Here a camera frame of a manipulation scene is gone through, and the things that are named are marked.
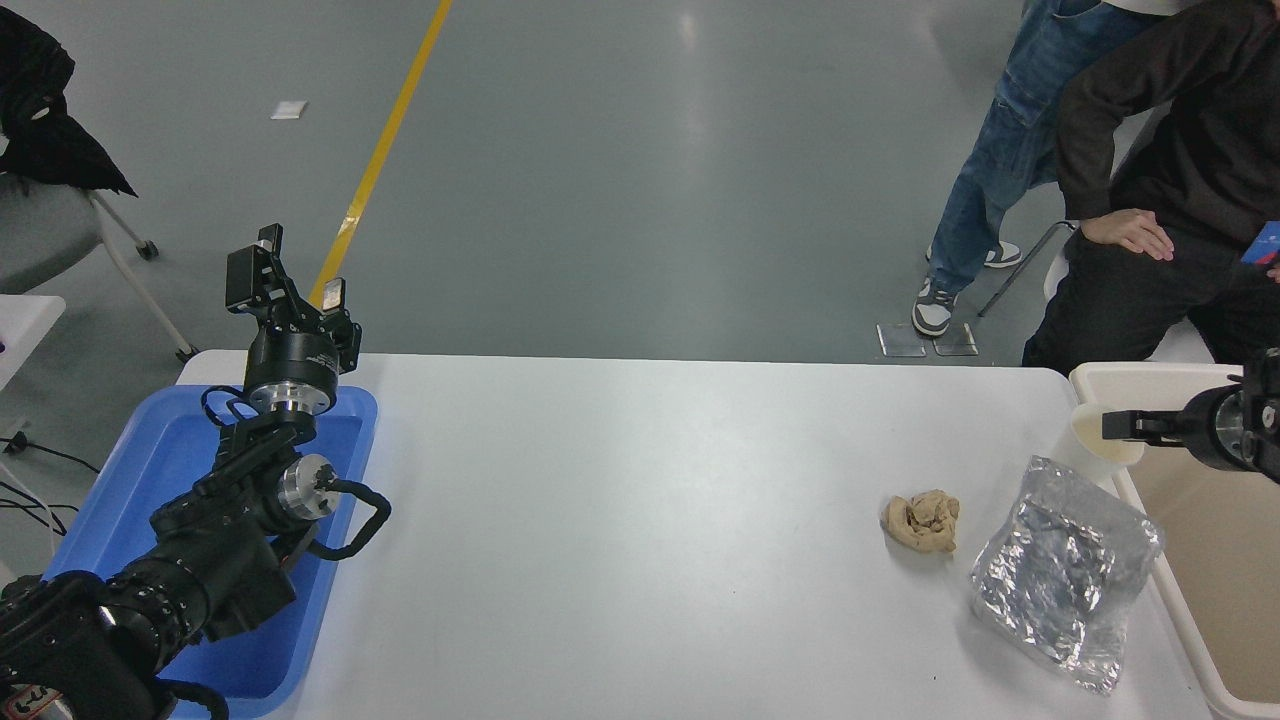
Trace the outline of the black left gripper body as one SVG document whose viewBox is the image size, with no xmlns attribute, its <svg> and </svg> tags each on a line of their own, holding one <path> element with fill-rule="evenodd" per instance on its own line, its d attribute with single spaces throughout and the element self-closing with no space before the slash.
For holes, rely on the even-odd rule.
<svg viewBox="0 0 1280 720">
<path fill-rule="evenodd" d="M 250 345 L 244 391 L 292 382 L 335 393 L 339 352 L 329 334 L 260 328 Z"/>
</svg>

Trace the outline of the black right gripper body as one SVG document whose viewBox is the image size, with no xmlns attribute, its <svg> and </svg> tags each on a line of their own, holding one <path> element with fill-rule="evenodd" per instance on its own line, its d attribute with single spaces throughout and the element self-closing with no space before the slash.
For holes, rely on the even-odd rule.
<svg viewBox="0 0 1280 720">
<path fill-rule="evenodd" d="M 1196 395 L 1185 406 L 1185 447 L 1206 466 L 1248 471 L 1243 457 L 1243 409 L 1238 387 L 1219 387 Z"/>
</svg>

